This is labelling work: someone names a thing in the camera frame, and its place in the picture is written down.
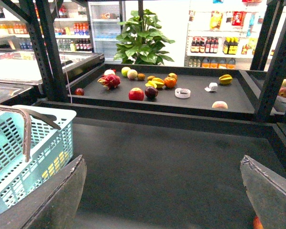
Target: red apple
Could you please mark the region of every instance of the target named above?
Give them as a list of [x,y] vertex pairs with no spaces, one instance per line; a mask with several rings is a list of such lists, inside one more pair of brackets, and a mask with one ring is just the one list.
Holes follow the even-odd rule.
[[158,90],[154,87],[147,87],[145,89],[145,95],[149,99],[154,99],[158,95]]
[[74,92],[76,95],[84,95],[85,91],[82,88],[77,88]]
[[128,98],[130,100],[143,101],[144,92],[140,88],[135,87],[135,88],[131,89],[130,92],[128,93]]
[[278,92],[278,96],[286,98],[286,87],[281,87],[281,89]]
[[261,221],[259,220],[258,216],[254,217],[253,229],[264,229],[264,227],[263,227]]

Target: green leaves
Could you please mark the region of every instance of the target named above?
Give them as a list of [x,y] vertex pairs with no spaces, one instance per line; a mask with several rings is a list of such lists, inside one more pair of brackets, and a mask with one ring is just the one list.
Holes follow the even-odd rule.
[[168,39],[159,30],[161,25],[158,16],[150,10],[144,10],[143,20],[140,20],[137,10],[131,12],[132,18],[119,22],[123,26],[122,33],[116,37],[121,43],[116,44],[117,53],[114,60],[122,63],[152,64],[157,65],[166,61],[173,61],[161,51],[165,43],[172,44],[175,41]]

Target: glass door refrigerator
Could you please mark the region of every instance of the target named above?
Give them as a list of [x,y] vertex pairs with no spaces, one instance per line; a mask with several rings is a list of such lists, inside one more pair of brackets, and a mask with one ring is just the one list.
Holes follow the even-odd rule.
[[125,21],[124,1],[88,2],[94,51],[104,53],[106,61],[116,54],[116,36],[121,34],[120,21]]

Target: dark tray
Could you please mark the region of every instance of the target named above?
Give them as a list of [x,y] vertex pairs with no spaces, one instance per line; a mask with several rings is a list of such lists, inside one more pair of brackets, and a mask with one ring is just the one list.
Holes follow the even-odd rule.
[[[145,90],[147,80],[130,81],[127,77],[123,77],[120,71],[125,66],[130,66],[137,72],[144,73],[146,77],[154,75],[164,79],[169,73],[176,73],[178,82],[175,88],[190,89],[191,97],[188,99],[177,98],[174,88],[159,90],[158,96],[153,101],[146,97],[142,102],[130,101],[128,92],[134,87]],[[121,84],[117,89],[108,91],[97,82],[107,69],[116,69],[116,74],[121,77]],[[216,93],[209,93],[204,90],[211,82],[219,83],[218,78],[224,74],[233,76],[231,85],[219,85]],[[254,118],[255,107],[258,104],[257,98],[260,93],[258,87],[245,71],[126,64],[103,64],[70,83],[70,88],[72,94],[77,88],[85,90],[85,96],[72,96],[73,103],[77,104],[241,120]],[[225,101],[229,109],[213,109],[212,104],[215,101]]]
[[78,229],[251,229],[255,212],[241,159],[249,155],[286,178],[286,138],[275,124],[82,104],[39,106],[77,112],[74,156],[83,154],[87,163]]
[[[261,90],[265,82],[267,72],[263,72],[263,71],[246,71],[246,72],[248,73],[248,75],[250,75],[250,77],[256,83],[258,88]],[[286,112],[286,103],[282,102],[280,98],[278,97],[274,104],[274,109],[275,110],[273,112],[273,115],[276,117],[276,121],[282,122],[284,120],[284,114]]]

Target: orange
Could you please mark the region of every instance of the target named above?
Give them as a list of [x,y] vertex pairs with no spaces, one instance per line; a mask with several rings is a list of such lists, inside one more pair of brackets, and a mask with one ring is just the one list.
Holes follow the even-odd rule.
[[172,77],[166,77],[166,78],[164,79],[164,85],[165,85],[166,87],[168,87],[168,88],[173,88],[173,87],[175,87],[176,83],[177,83],[176,79],[174,79],[174,78],[172,78]]

